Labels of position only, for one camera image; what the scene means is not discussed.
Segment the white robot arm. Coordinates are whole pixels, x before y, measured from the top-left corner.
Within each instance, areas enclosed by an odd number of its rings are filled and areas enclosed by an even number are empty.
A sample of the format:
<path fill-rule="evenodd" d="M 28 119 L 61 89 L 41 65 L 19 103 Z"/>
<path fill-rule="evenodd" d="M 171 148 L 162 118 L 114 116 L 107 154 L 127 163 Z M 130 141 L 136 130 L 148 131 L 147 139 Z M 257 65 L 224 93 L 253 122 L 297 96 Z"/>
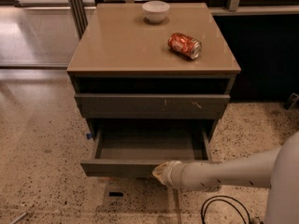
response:
<path fill-rule="evenodd" d="M 168 161 L 152 174 L 172 189 L 266 188 L 264 224 L 299 224 L 299 132 L 277 149 L 246 158 L 219 163 Z"/>

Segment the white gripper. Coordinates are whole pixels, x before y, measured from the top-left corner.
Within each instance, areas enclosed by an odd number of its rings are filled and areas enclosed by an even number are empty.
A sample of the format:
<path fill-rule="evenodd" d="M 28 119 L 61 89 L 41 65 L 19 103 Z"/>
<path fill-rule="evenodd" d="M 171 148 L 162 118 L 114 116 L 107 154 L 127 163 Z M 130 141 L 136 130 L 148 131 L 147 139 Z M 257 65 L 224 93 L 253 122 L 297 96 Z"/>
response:
<path fill-rule="evenodd" d="M 154 168 L 152 175 L 162 184 L 172 188 L 181 187 L 181 173 L 184 164 L 181 161 L 162 163 Z"/>

